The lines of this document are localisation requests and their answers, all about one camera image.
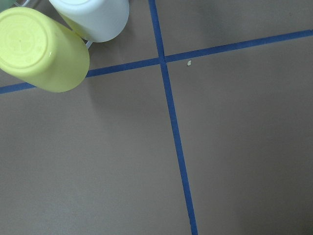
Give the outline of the yellow upside-down cup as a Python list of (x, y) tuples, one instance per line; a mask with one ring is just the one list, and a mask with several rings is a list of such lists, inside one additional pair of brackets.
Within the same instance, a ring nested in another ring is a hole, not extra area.
[(73, 31), (44, 15), (15, 7), (0, 14), (0, 68), (43, 90), (79, 86), (89, 71), (89, 52)]

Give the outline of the green upside-down cup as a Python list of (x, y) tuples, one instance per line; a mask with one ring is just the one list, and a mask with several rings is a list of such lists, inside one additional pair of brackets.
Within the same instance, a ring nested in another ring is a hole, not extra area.
[(0, 0), (0, 12), (12, 7), (15, 2), (15, 0)]

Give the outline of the white upside-down cup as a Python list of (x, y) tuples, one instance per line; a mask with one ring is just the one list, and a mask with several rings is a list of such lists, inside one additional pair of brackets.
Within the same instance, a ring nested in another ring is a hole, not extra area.
[(95, 43), (118, 36), (129, 18), (127, 0), (51, 0), (50, 3), (72, 30)]

